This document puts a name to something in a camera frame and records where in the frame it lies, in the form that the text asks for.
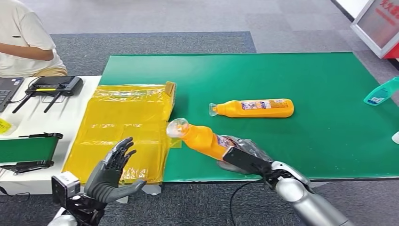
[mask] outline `yellow plastic bag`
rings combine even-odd
[[[170,146],[166,125],[176,85],[99,86],[88,106],[63,171],[86,183],[96,164],[120,140],[133,137],[137,152],[124,168],[121,182],[137,178],[162,182]]]

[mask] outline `bottle cap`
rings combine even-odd
[[[178,118],[169,123],[166,127],[166,134],[169,137],[182,137],[190,128],[190,124],[185,118]]]
[[[212,117],[217,115],[217,105],[214,103],[209,104],[209,115]]]
[[[392,140],[393,140],[393,142],[395,142],[396,144],[399,145],[399,132],[395,133],[395,134],[392,136]]]

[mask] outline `green table mat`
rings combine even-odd
[[[399,111],[363,98],[378,83],[352,53],[111,56],[100,85],[177,83],[171,119],[250,138],[309,178],[399,176]],[[210,117],[209,103],[289,98],[285,119]],[[183,145],[170,149],[164,182],[244,180]]]
[[[0,139],[0,162],[51,160],[56,137]]]

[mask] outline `person's arm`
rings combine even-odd
[[[50,61],[54,58],[53,50],[42,50],[38,47],[14,46],[0,43],[0,52],[16,57]]]

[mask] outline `orange plastic bottle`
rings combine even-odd
[[[224,104],[209,104],[210,116],[231,118],[286,118],[294,113],[290,99],[232,100]]]
[[[222,160],[230,146],[236,146],[232,140],[213,133],[209,127],[191,125],[185,118],[171,121],[166,133],[169,137],[182,139],[189,148],[217,160]]]

